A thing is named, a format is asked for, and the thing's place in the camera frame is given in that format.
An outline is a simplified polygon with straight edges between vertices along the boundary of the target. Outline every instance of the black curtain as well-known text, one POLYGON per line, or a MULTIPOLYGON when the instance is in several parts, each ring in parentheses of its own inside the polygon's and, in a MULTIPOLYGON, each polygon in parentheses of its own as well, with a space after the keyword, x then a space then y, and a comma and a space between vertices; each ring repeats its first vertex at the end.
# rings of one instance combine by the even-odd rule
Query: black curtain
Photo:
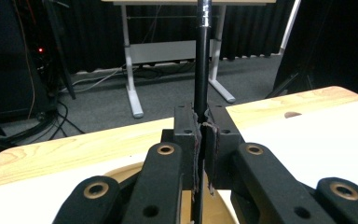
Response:
MULTIPOLYGON (((222 58, 278 53, 295 0, 251 7, 227 7, 222 58)), ((120 7, 100 0, 54 4, 62 51, 70 73, 125 63, 120 7)), ((196 7, 127 7, 132 44, 196 39, 196 7)), ((213 30, 217 18, 213 18, 213 30)))

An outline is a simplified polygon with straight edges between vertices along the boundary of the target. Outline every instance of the gray carpet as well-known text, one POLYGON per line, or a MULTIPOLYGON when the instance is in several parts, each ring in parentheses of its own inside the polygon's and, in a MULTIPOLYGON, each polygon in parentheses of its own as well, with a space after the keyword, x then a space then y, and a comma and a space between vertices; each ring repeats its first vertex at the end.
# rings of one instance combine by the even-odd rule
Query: gray carpet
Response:
MULTIPOLYGON (((236 98, 235 104, 261 100, 272 91, 281 59, 282 56, 275 55, 269 58, 253 57, 232 62, 221 61, 217 80, 236 98)), ((103 75, 106 74, 73 75, 73 81, 103 75)), ((126 77, 117 75, 88 91, 77 92, 75 100, 72 100, 68 93, 61 93, 59 100, 68 107, 67 118, 86 133, 173 117, 173 108, 176 105, 193 101, 194 64, 172 63, 147 67, 135 72, 135 86, 145 113, 141 119, 135 119, 131 114, 125 83, 126 77), (178 70, 188 71, 171 75, 178 70)), ((75 89, 82 90, 92 84, 79 84, 75 86, 75 89)), ((211 103, 223 106, 232 105, 227 103, 211 86, 208 97, 211 103)), ((61 114, 65 114, 62 105, 58 105, 58 109, 61 114)), ((35 119, 29 119, 5 123, 2 126, 7 135, 12 135, 36 123, 35 119)), ((56 122, 55 126, 51 126, 48 133, 44 131, 19 142, 19 145, 47 141, 57 130, 58 124, 56 122)), ((62 128, 68 136, 79 134, 67 122, 62 128)), ((61 137, 63 137, 62 132, 57 132, 55 139, 61 137)))

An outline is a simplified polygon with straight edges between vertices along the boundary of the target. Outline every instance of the desk leg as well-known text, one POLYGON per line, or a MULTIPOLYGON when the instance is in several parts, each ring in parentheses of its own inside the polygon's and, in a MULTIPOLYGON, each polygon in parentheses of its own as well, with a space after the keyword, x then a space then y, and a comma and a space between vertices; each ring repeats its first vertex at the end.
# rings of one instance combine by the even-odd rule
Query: desk leg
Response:
POLYGON ((130 38, 129 27, 127 24, 127 9, 126 6, 121 6, 121 19, 123 20, 123 35, 124 35, 124 53, 126 55, 126 67, 127 67, 127 94, 131 104, 132 114, 136 119, 144 116, 141 103, 139 102, 138 94, 136 93, 135 84, 133 83, 132 72, 132 59, 130 53, 130 38))
POLYGON ((213 42, 212 67, 209 75, 209 83, 225 98, 229 103, 234 103, 235 98, 217 80, 217 68, 219 66, 220 48, 222 47, 223 27, 225 24, 226 6, 219 7, 219 20, 216 27, 216 34, 213 42))

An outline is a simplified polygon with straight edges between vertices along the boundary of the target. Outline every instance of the desk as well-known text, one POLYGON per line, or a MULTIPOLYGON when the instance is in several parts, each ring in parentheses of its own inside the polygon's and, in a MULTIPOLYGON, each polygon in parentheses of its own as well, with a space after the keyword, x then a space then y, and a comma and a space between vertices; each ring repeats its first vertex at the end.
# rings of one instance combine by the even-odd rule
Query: desk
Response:
MULTIPOLYGON (((311 115, 325 111, 326 108, 335 109, 346 105, 356 107, 353 104, 358 104, 358 94, 339 87, 330 87, 234 105, 228 107, 227 111, 245 139, 252 141, 261 137, 261 144, 271 144, 267 141, 271 137, 264 135, 264 133, 271 133, 269 128, 264 127, 260 131, 257 130, 258 127, 280 121, 291 121, 293 124, 296 119, 311 117, 311 115), (304 116, 285 119, 284 114, 287 112, 297 112, 304 116)), ((282 130, 284 124, 278 125, 278 128, 282 130)), ((6 214, 0 216, 0 220, 7 217, 18 221, 26 219, 21 220, 22 223, 35 223, 35 218, 38 218, 44 220, 38 223, 48 223, 62 204, 62 201, 52 203, 51 198, 57 197, 64 200, 73 189, 72 185, 76 185, 86 177, 100 175, 100 173, 95 174, 95 170, 104 174, 106 171, 120 167, 118 161, 124 163, 141 161, 149 147, 159 141, 161 130, 172 127, 173 119, 161 119, 103 132, 14 147, 0 153, 0 213, 4 210, 6 214), (19 208, 23 206, 28 209, 27 212, 19 208)))
MULTIPOLYGON (((123 21, 124 52, 126 56, 127 67, 127 94, 129 95, 132 114, 135 118, 144 116, 138 94, 133 82, 132 65, 134 63, 152 63, 166 62, 174 60, 184 60, 195 58, 196 41, 179 41, 169 43, 149 43, 149 44, 130 44, 129 27, 127 23, 126 6, 150 6, 150 5, 193 5, 197 4, 196 0, 103 0, 113 2, 121 6, 121 19, 123 21)), ((212 64, 210 68, 209 83, 228 101, 234 103, 235 98, 232 96, 217 80, 217 68, 219 64, 220 48, 222 45, 222 34, 226 16, 227 5, 265 5, 266 3, 275 3, 275 0, 216 0, 214 5, 219 6, 218 22, 214 40, 211 41, 212 64)))

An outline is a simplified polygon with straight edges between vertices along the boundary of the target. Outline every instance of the table leg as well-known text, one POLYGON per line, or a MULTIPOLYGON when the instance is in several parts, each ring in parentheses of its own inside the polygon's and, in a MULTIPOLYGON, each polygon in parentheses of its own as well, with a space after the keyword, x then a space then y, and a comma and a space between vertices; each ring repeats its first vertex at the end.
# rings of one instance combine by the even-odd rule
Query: table leg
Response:
POLYGON ((121 19, 123 20, 123 35, 124 35, 124 53, 126 55, 127 67, 127 94, 131 104, 132 114, 139 119, 144 116, 141 103, 139 102, 138 94, 136 93, 135 84, 133 83, 132 59, 130 54, 130 38, 129 27, 127 24, 127 9, 126 6, 121 6, 121 19))
POLYGON ((213 42, 212 67, 209 75, 209 83, 225 98, 229 103, 234 103, 235 98, 217 80, 217 68, 219 66, 220 48, 222 47, 223 27, 225 24, 226 6, 219 7, 219 20, 216 27, 216 34, 213 42))

